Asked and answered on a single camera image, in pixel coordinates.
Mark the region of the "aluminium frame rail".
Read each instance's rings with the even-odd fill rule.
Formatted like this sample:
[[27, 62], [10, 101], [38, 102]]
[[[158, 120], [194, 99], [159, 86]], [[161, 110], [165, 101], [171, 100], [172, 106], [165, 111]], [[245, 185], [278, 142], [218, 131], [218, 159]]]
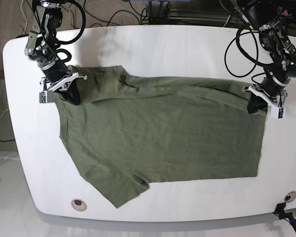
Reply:
[[235, 27], [239, 20], [225, 7], [230, 0], [145, 0], [150, 25]]

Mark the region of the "olive green T-shirt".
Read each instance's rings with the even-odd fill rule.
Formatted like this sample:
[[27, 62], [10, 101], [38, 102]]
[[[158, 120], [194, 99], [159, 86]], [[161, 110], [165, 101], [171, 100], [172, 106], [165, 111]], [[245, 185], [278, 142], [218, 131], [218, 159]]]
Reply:
[[80, 103], [55, 97], [60, 138], [80, 176], [119, 208], [151, 183], [256, 177], [266, 110], [246, 83], [78, 68]]

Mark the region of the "black flat bar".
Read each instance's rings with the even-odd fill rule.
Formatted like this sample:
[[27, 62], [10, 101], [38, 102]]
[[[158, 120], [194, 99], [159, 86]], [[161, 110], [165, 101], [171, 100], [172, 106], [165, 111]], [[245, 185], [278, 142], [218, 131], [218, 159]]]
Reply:
[[18, 39], [18, 38], [23, 38], [23, 37], [27, 37], [27, 36], [28, 36], [28, 34], [25, 34], [25, 35], [19, 35], [19, 36], [16, 37], [16, 39]]

